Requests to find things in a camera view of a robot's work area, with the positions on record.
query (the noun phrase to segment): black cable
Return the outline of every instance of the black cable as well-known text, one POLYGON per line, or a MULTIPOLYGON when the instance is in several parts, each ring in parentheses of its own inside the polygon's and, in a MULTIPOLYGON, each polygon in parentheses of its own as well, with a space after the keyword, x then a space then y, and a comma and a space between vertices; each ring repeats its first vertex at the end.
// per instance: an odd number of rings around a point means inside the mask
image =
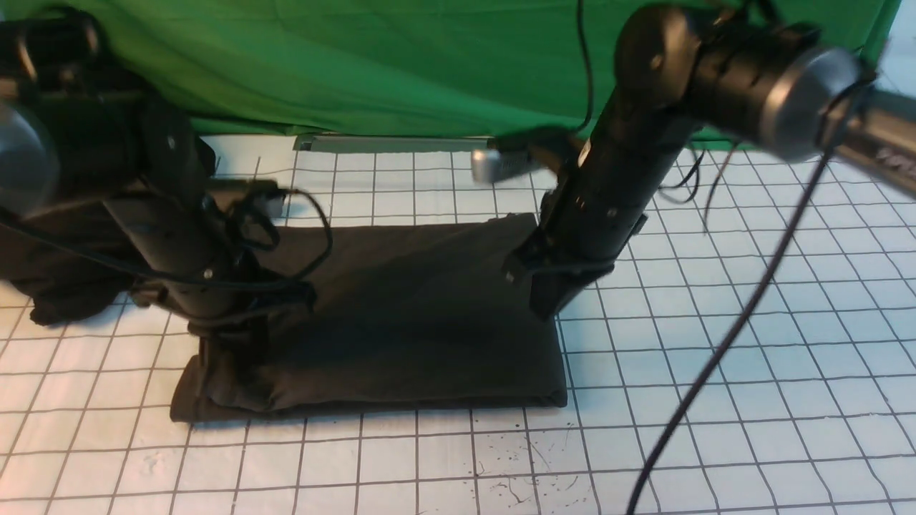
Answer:
POLYGON ((670 203, 686 204, 693 202, 693 199, 696 198, 697 192, 700 190, 700 165, 703 164, 703 157, 705 156, 706 151, 704 150, 696 159, 696 161, 693 162, 693 166, 691 166, 690 171, 687 172, 687 175, 681 179, 681 182, 671 186, 666 186, 664 184, 659 186, 659 195, 670 203), (665 190, 677 190, 678 188, 683 188, 691 179, 691 177, 694 178, 693 188, 691 189, 690 195, 685 200, 679 201, 665 192, 665 190))
POLYGON ((832 134, 830 138, 830 144, 827 146, 827 150, 821 157, 821 160, 818 163, 817 168, 811 177, 811 180, 805 187, 804 193, 801 195, 798 205, 795 208, 795 213, 792 214, 792 218, 786 225, 786 231, 783 233, 782 239, 780 240, 780 243, 773 254, 773 259, 767 265, 767 269, 763 274, 763 278, 754 289, 754 293, 751 295, 750 299, 748 299, 744 310, 741 312, 741 314, 738 315, 738 318, 735 320, 735 323, 732 324, 731 329, 729 329, 728 334, 725 335, 722 343, 715 349, 713 356, 703 367, 699 377, 697 377, 697 379, 693 382, 690 389, 687 391, 687 394, 684 395, 681 404, 678 405, 678 409, 674 412, 674 415, 671 416, 671 419, 665 426, 664 432, 662 432, 661 437, 652 448, 652 452, 649 454, 649 458, 646 460, 646 464, 639 472, 639 477, 636 481, 636 485, 633 487, 633 493, 630 495, 629 503, 627 504, 627 515, 634 515, 636 513, 639 496, 642 493, 643 488, 645 488, 646 484, 649 482, 649 474, 651 474, 652 469, 658 463, 659 458, 661 458, 661 454, 664 452, 665 447, 668 445, 668 441, 674 435, 674 432, 677 430, 681 420, 683 420, 684 416, 686 416, 687 410, 690 409, 693 401, 696 399, 696 396, 705 386, 706 381, 709 380, 709 377, 713 375, 716 367, 719 366, 719 363, 725 356, 725 352, 728 351, 729 347, 731 347, 735 342, 738 334, 747 324, 747 321, 750 320, 751 314, 753 314, 754 310, 757 309, 757 305, 763 298, 763 294, 767 290, 769 283, 776 275, 776 270, 779 268, 780 262, 786 254, 786 249, 789 248, 789 244, 792 241, 795 230, 798 228, 798 225, 802 220, 802 214, 804 213, 805 208, 808 206, 808 203, 811 201, 811 198, 814 195, 814 189, 817 186, 818 181, 823 176, 823 173, 826 171, 827 163, 833 156, 834 150, 843 142, 846 126, 852 117, 858 112, 859 106, 862 104, 862 100, 865 97, 864 93, 867 92, 867 87, 869 85, 870 81, 858 82, 847 89, 844 94, 840 95, 838 100, 842 100, 848 97, 850 99, 849 105, 843 114, 843 119, 840 121, 839 125, 837 125, 836 131, 832 134))
POLYGON ((706 197, 706 205, 703 207, 703 232, 709 232, 709 208, 713 205, 713 197, 715 197, 715 189, 719 187, 719 181, 722 180, 725 176, 725 170, 728 168, 728 164, 732 161, 732 156, 735 155, 735 150, 737 150, 739 143, 737 141, 732 142, 732 147, 728 151, 728 154, 725 155, 725 160, 722 161, 722 166, 719 168, 719 172, 715 174, 715 179, 713 179, 713 185, 709 188, 709 196, 706 197))
POLYGON ((327 260, 328 256, 331 255, 331 250, 333 248, 333 236, 332 236, 332 231, 331 231, 331 223, 328 222, 328 218, 327 216, 325 216, 324 210, 318 204, 318 201, 315 200, 315 198, 311 195, 311 193, 305 192, 304 190, 291 189, 291 190, 279 190, 277 194, 278 196, 279 195, 283 195, 283 196, 302 195, 308 198, 309 202, 311 203, 311 205, 315 207, 315 209, 318 211, 318 215, 322 219, 324 237, 327 241, 327 244, 324 250, 321 252, 321 254, 317 256, 315 259, 313 259, 312 262, 306 265, 303 269, 301 269, 300 271, 296 272, 292 276, 287 277, 283 280, 275 280, 275 281, 270 281, 270 282, 263 282, 263 281, 262 282, 233 282, 233 281, 223 281, 223 280, 207 280, 207 279, 197 279, 193 277, 186 277, 186 276, 180 276, 176 274, 170 274, 168 272, 160 272, 150 267, 134 265, 132 263, 128 263, 121 259, 109 257, 109 256, 106 256, 105 254, 100 254, 98 252, 94 252, 92 250, 80 247, 78 245, 72 245, 70 243, 63 241, 62 239, 60 239, 57 236, 50 235, 44 231, 40 231, 33 227, 29 227, 28 225, 22 224, 18 222, 12 215, 6 214, 6 213, 0 214, 0 225, 10 229, 11 231, 15 233, 19 233, 22 236, 34 238, 45 245, 55 247, 65 252, 70 252, 71 254, 74 254, 81 258, 89 259, 90 261, 94 261, 100 265, 103 265, 109 268, 114 268, 124 273, 135 275, 135 276, 142 277, 145 279, 165 280, 165 281, 170 281, 170 282, 177 282, 179 284, 188 284, 192 286, 203 286, 207 288, 215 288, 217 290, 274 291, 274 290, 282 290, 289 286, 293 286, 294 284, 298 283, 299 281, 304 279, 306 276, 311 274, 325 260, 327 260))
POLYGON ((576 0, 575 9, 576 33, 579 36, 579 50, 582 52, 582 64, 585 67, 585 118, 573 130, 578 134, 592 123, 594 111, 594 73, 592 72, 592 58, 588 53, 588 42, 585 40, 585 0, 576 0))

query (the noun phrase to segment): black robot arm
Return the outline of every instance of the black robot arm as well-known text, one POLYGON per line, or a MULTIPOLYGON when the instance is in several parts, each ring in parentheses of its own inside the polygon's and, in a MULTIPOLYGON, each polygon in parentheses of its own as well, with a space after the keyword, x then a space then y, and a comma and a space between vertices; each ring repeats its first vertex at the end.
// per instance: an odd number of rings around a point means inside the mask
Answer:
POLYGON ((682 149, 703 126, 788 162, 836 151, 862 170, 916 194, 916 102, 869 89, 844 118, 850 88, 870 71, 808 25, 755 26, 746 14, 647 5, 626 23, 615 55, 616 88, 576 153, 533 148, 559 183, 541 203, 540 226, 505 265, 531 276, 531 308, 549 318, 610 273, 682 149))

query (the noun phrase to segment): white grid surface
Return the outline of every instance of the white grid surface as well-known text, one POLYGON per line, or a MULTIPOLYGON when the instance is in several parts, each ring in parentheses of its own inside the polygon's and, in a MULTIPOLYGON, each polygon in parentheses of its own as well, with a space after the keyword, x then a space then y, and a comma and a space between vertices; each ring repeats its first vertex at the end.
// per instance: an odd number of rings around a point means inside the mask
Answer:
MULTIPOLYGON (((314 192, 335 226, 533 212, 554 183, 542 171, 480 187, 461 153, 212 143, 221 175, 314 192)), ((671 181, 690 163, 685 152, 671 181)), ((657 198, 617 270, 558 317, 572 394, 562 410, 189 427, 168 414, 196 352, 181 320, 124 302, 87 323, 41 328, 28 299, 4 287, 0 513, 621 513, 811 168, 736 156, 709 236, 695 203, 657 198)), ((714 172, 703 167, 701 201, 714 172)), ((296 201, 281 223, 318 220, 296 201)), ((777 284, 653 474, 643 512, 916 512, 914 225, 916 204, 831 166, 777 284)))

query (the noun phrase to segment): green backdrop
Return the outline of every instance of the green backdrop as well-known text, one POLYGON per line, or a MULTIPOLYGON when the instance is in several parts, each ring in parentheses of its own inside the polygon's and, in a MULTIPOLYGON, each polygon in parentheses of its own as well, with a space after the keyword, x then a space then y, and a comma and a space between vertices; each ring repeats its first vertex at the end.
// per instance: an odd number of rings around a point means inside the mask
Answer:
MULTIPOLYGON (((900 0, 776 2, 790 20, 876 58, 900 0)), ((6 3, 15 18, 50 2, 6 3)), ((205 132, 463 137, 583 116, 575 0, 69 3, 96 15, 115 51, 172 101, 258 122, 198 119, 205 132)), ((643 4, 585 0, 596 109, 614 85, 616 35, 643 4)))

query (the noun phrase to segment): black cloth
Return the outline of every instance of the black cloth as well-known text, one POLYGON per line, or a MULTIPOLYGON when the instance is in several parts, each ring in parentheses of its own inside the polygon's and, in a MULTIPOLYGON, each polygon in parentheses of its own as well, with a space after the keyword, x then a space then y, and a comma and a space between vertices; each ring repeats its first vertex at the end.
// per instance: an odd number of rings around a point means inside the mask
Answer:
MULTIPOLYGON (((199 137, 197 155, 207 174, 216 172, 216 154, 199 137)), ((146 261, 100 203, 29 219, 34 228, 69 243, 135 265, 146 261)), ((49 247, 0 226, 0 280, 8 280, 35 303, 29 317, 39 325, 78 322, 108 307, 134 284, 130 274, 49 247)))
MULTIPOLYGON (((216 341, 185 368, 171 418, 285 419, 368 411, 565 406, 553 322, 528 289, 502 277, 506 254, 535 227, 530 214, 477 225, 344 227, 311 276, 315 313, 270 324, 264 361, 216 341)), ((263 265, 289 274, 324 245, 321 229, 280 228, 263 265)))

